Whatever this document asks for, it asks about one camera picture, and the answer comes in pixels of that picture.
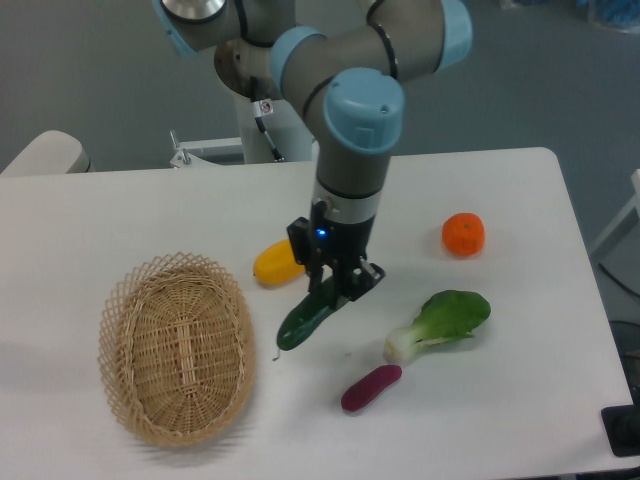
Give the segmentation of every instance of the orange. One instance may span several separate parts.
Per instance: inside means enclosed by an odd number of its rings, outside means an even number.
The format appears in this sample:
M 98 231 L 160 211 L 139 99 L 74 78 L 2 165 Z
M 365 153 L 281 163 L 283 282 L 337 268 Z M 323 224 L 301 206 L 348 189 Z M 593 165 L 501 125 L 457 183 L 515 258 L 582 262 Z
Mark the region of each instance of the orange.
M 474 213 L 456 213 L 442 226 L 442 242 L 455 255 L 474 255 L 482 250 L 484 241 L 484 225 Z

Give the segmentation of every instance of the white chair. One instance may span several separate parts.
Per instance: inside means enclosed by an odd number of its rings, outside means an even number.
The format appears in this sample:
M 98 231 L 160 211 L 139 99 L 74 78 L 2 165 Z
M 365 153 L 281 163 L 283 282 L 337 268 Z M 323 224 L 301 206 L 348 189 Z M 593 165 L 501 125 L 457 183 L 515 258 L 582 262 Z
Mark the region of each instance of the white chair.
M 0 177 L 27 177 L 95 171 L 78 140 L 50 130 L 35 138 L 0 173 Z
M 635 195 L 613 217 L 589 248 L 592 260 L 605 257 L 630 231 L 640 219 L 640 170 L 631 175 Z

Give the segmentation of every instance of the black cable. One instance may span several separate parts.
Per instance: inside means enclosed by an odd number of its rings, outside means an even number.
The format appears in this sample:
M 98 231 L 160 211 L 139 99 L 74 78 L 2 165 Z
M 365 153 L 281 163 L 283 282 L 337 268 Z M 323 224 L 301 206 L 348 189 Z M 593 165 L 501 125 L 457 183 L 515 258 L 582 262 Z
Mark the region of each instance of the black cable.
M 373 28 L 373 30 L 380 37 L 380 41 L 384 46 L 384 50 L 387 53 L 387 61 L 389 62 L 389 76 L 392 78 L 398 78 L 398 57 L 396 57 L 396 52 L 393 50 L 393 44 L 391 43 L 391 38 L 387 35 L 387 32 L 384 31 L 382 25 L 378 25 L 377 23 L 370 23 L 369 26 Z
M 367 12 L 367 23 L 369 23 L 369 20 L 371 20 L 371 16 L 373 15 L 373 13 L 383 3 L 384 3 L 384 0 L 376 0 L 375 2 L 373 2 L 373 4 L 369 7 L 369 11 Z
M 627 287 L 624 283 L 622 283 L 620 280 L 618 280 L 609 270 L 607 270 L 607 267 L 605 267 L 602 263 L 598 263 L 598 268 L 602 270 L 602 273 L 604 273 L 607 277 L 609 277 L 609 280 L 611 280 L 613 283 L 618 285 L 626 293 L 628 293 L 632 297 L 640 299 L 640 293 L 636 292 L 635 290 L 632 290 L 631 288 Z
M 302 106 L 302 118 L 303 119 L 307 118 L 307 111 L 309 111 L 309 107 L 311 106 L 311 102 L 313 101 L 313 99 L 316 98 L 316 95 L 318 95 L 318 93 L 320 93 L 320 90 L 322 90 L 324 87 L 329 85 L 332 80 L 333 80 L 333 75 L 331 75 L 329 78 L 325 78 L 318 85 L 313 87 L 313 90 L 311 90 L 311 93 L 309 94 L 307 99 L 304 101 L 304 105 Z
M 249 31 L 249 23 L 247 21 L 247 12 L 244 9 L 242 0 L 235 0 L 236 11 L 238 12 L 238 23 L 240 23 L 240 36 L 245 38 Z
M 260 100 L 258 100 L 257 90 L 258 79 L 256 77 L 249 78 L 249 100 L 251 101 L 252 105 L 260 102 Z M 260 113 L 260 107 L 258 107 L 257 113 L 254 113 L 253 118 L 256 121 L 258 130 L 260 130 L 260 133 L 262 133 L 262 135 L 266 139 L 267 144 L 269 144 L 269 149 L 271 150 L 271 154 L 273 155 L 273 160 L 277 163 L 284 162 L 284 156 L 278 151 L 275 143 L 273 142 L 273 139 L 271 138 L 271 135 L 269 135 L 269 132 L 267 132 L 267 127 L 264 125 L 262 114 Z
M 580 473 L 577 480 L 632 480 L 640 476 L 640 467 L 603 473 Z
M 629 355 L 628 353 L 623 353 L 622 355 L 620 355 L 620 359 L 621 360 L 640 360 L 638 357 L 634 357 L 633 355 Z

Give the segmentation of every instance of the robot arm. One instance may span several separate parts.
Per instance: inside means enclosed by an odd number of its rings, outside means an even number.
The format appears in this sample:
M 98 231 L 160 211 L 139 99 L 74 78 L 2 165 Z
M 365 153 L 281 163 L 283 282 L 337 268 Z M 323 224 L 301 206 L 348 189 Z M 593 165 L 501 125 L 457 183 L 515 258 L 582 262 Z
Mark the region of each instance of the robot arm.
M 471 22 L 459 0 L 360 3 L 366 26 L 333 39 L 297 27 L 271 52 L 276 86 L 320 146 L 309 219 L 293 222 L 289 238 L 310 277 L 310 295 L 319 290 L 323 266 L 331 268 L 333 310 L 384 277 L 368 263 L 366 246 L 402 131 L 398 81 L 455 63 L 471 46 Z
M 398 82 L 467 55 L 472 29 L 462 2 L 358 0 L 367 24 L 331 39 L 295 26 L 295 0 L 153 2 L 183 54 L 236 42 L 233 69 L 252 85 L 246 96 L 260 91 L 286 99 L 318 141 L 309 219 L 287 229 L 310 278 L 300 305 L 328 304 L 326 318 L 367 293 L 384 277 L 367 261 L 366 247 L 390 152 L 402 132 Z M 325 282 L 324 266 L 333 274 Z

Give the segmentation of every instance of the gray floor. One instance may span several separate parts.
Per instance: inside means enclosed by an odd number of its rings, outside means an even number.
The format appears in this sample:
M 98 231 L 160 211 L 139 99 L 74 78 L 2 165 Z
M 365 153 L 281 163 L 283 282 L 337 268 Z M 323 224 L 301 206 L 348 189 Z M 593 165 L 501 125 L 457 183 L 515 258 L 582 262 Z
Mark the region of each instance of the gray floor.
M 168 132 L 237 135 L 213 52 L 181 59 L 149 1 L 0 2 L 0 170 L 43 131 L 78 138 L 98 170 L 164 168 Z M 640 168 L 640 36 L 586 22 L 574 1 L 503 11 L 469 0 L 469 58 L 406 85 L 397 154 L 545 146 L 559 157 L 585 243 L 630 198 Z M 337 34 L 363 23 L 355 0 L 298 2 L 301 23 Z M 640 290 L 636 228 L 605 264 Z M 640 304 L 596 276 L 608 315 Z

